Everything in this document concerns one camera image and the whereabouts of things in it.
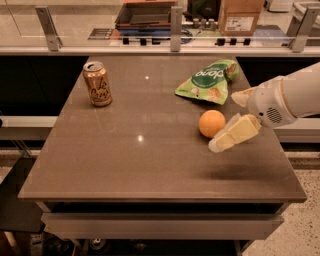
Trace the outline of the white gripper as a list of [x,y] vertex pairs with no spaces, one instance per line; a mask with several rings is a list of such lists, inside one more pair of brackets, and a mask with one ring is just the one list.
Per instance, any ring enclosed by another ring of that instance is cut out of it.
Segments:
[[214,136],[208,147],[215,153],[223,152],[255,137],[262,125],[276,128],[291,124],[297,119],[286,102],[283,76],[275,77],[256,87],[234,92],[231,98],[236,104],[246,107],[251,114],[237,113]]

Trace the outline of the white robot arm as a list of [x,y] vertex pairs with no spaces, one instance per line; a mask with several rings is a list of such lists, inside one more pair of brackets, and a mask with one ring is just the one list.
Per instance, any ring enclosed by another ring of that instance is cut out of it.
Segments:
[[319,114],[320,63],[234,92],[231,98],[248,113],[234,115],[209,142],[209,149],[215,153],[250,140],[262,127],[282,127]]

